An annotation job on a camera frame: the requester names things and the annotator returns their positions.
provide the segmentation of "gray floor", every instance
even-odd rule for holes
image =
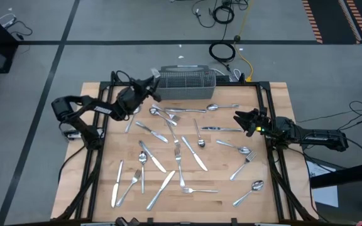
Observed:
[[[73,2],[4,0],[0,1],[0,16],[12,8],[18,19],[34,29],[29,40],[60,40]],[[138,1],[136,4],[81,0],[69,40],[220,39],[224,27],[217,24],[213,29],[201,28],[190,12],[193,2]],[[207,8],[213,2],[199,4],[204,15],[202,22],[211,22]],[[243,33],[245,40],[314,40],[299,0],[283,3],[257,0],[251,10]],[[238,32],[242,16],[236,10],[226,38]],[[134,78],[147,77],[151,67],[163,65],[199,63],[224,71],[209,56],[208,47],[66,46],[5,224],[44,221],[50,217],[57,174],[67,148],[50,107],[54,98],[78,95],[83,82],[108,80],[111,70],[124,70]],[[10,73],[0,75],[0,208],[57,50],[57,46],[30,46],[29,52],[20,54],[27,48],[21,46]],[[346,111],[352,100],[362,101],[361,45],[241,45],[239,48],[254,66],[254,81],[287,82],[296,120]],[[216,48],[215,52],[229,54],[222,48]],[[247,65],[238,58],[231,67],[248,72]],[[333,129],[352,117],[353,114],[347,114],[300,125]],[[362,144],[362,125],[347,130],[346,134]],[[362,164],[362,152],[354,145],[344,153],[326,148],[313,148],[308,153],[345,167]],[[361,193],[361,189],[347,186],[342,192],[339,190],[339,198],[353,199],[355,204],[342,202],[341,205],[353,205],[348,211],[358,213],[357,199],[348,195],[353,192]],[[351,217],[361,220],[358,214]]]

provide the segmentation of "yellow cable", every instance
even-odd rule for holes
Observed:
[[[248,8],[246,9],[246,12],[245,12],[245,15],[244,15],[244,20],[243,20],[243,23],[241,24],[241,29],[240,29],[240,31],[239,31],[239,33],[238,33],[238,36],[240,36],[240,37],[241,37],[241,34],[242,34],[243,30],[244,30],[246,18],[248,17],[248,12],[249,12],[250,9],[251,9],[252,2],[253,2],[253,0],[250,0],[250,3],[248,4]],[[247,81],[247,82],[252,81],[252,75],[254,74],[254,68],[252,67],[252,64],[251,64],[249,61],[247,61],[247,59],[245,59],[245,58],[242,56],[242,54],[239,52],[239,49],[238,49],[237,46],[236,46],[236,42],[234,42],[234,49],[237,51],[239,57],[241,57],[241,58],[250,66],[250,68],[251,68],[251,73],[250,73],[250,75],[246,78],[246,81]]]

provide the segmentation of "butter knife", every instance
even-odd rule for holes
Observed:
[[[182,141],[185,143],[185,145],[191,150],[192,154],[194,155],[194,158],[196,160],[196,162],[199,164],[199,166],[204,170],[207,171],[207,168],[205,166],[205,164],[202,162],[202,160],[200,160],[199,156],[195,153],[195,151],[192,149],[191,145],[189,145],[189,142],[187,140],[186,137],[182,136],[181,137]]]
[[[159,163],[159,161],[150,153],[148,147],[146,147],[146,145],[144,144],[143,141],[139,141],[139,145],[143,148],[143,150],[146,151],[146,153],[148,153],[148,155],[150,156],[151,160],[155,163],[155,165],[157,166],[158,169],[160,169],[161,172],[166,173],[166,169]]]
[[[201,130],[203,131],[231,131],[231,132],[243,132],[243,129],[233,129],[233,128],[223,128],[223,127],[202,127]]]
[[[157,192],[157,194],[153,197],[153,199],[150,201],[149,205],[146,207],[146,209],[148,211],[150,211],[154,204],[156,203],[158,197],[160,196],[160,194],[162,193],[162,191],[164,190],[164,188],[168,185],[168,182],[170,182],[171,178],[173,178],[175,173],[175,170],[171,171],[171,173],[168,174],[168,176],[166,177],[166,179],[164,180],[162,186],[160,187],[159,191]]]
[[[181,108],[164,108],[164,110],[169,112],[200,112],[200,113],[206,113],[206,110],[195,110],[195,109],[181,109]]]
[[[153,134],[155,137],[157,137],[159,140],[165,142],[168,144],[168,139],[166,139],[163,135],[161,135],[160,133],[156,132],[156,131],[152,131],[151,129],[149,129],[147,126],[145,126],[142,122],[140,121],[136,121],[135,123],[137,126],[142,127],[143,129],[146,129],[147,131],[149,131],[151,134]]]
[[[119,162],[117,183],[114,185],[114,188],[112,189],[111,207],[113,207],[113,208],[116,206],[117,194],[118,194],[118,186],[119,186],[119,178],[121,177],[121,171],[123,170],[123,164],[124,164],[124,160],[121,160]]]

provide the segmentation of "wire basket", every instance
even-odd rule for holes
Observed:
[[[216,73],[206,65],[174,65],[160,70],[156,92],[162,100],[211,99]]]

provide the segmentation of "wood grain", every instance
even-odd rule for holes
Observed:
[[[82,95],[96,97],[98,86],[98,83],[85,83],[82,88]],[[271,83],[271,87],[276,114],[294,119],[287,85],[285,83]],[[122,87],[115,88],[114,97],[121,89]],[[154,103],[152,98],[146,99],[135,120],[141,121],[149,128],[162,133],[170,143],[165,144],[135,124],[131,126],[128,134],[124,134],[128,122],[109,121],[93,221],[115,221],[117,217],[124,217],[127,220],[136,217],[140,222],[145,222],[148,217],[153,217],[155,222],[230,222],[230,219],[234,217],[241,223],[278,221],[266,158],[265,141],[260,134],[255,133],[252,137],[246,137],[242,132],[201,131],[206,147],[202,149],[197,144],[193,118],[197,120],[199,127],[239,128],[233,119],[235,109],[221,109],[205,114],[195,112],[177,114],[181,120],[177,127],[173,127],[173,130],[181,142],[181,165],[186,187],[220,190],[219,193],[215,194],[184,194],[179,186],[173,137],[163,119],[150,115],[148,109],[152,103]],[[238,110],[251,111],[258,107],[258,98],[255,88],[216,87],[211,100],[162,101],[159,105],[162,107],[204,109],[212,103],[219,105],[240,104]],[[87,112],[82,118],[86,123],[91,124],[93,113]],[[209,171],[205,172],[199,167],[191,152],[181,141],[181,136],[187,137]],[[230,181],[229,177],[244,162],[244,156],[233,148],[216,144],[216,139],[238,146],[247,146],[257,152],[256,158],[240,172],[236,181]],[[123,205],[119,208],[111,208],[112,187],[117,178],[119,161],[123,159],[124,166],[118,196],[121,196],[131,183],[134,172],[141,168],[138,161],[138,155],[142,150],[138,144],[139,140],[142,140],[149,147],[153,155],[167,170],[167,173],[159,171],[153,161],[148,158],[145,164],[145,194],[141,194],[141,184],[137,182],[128,193]],[[67,158],[81,146],[81,141],[71,142],[68,146]],[[292,145],[292,147],[299,149],[297,145]],[[64,168],[52,217],[60,215],[78,192],[84,160],[85,151],[68,162]],[[303,157],[293,151],[285,151],[285,160],[292,191],[309,213],[316,216],[310,205],[308,174]],[[150,200],[171,170],[176,170],[176,174],[160,195],[152,211],[146,211]],[[256,180],[265,182],[263,189],[253,192],[239,207],[233,207],[232,202],[249,191],[252,182]],[[86,195],[85,200],[84,210],[87,209],[89,194]],[[285,218],[288,218],[285,195],[282,195],[282,200]]]

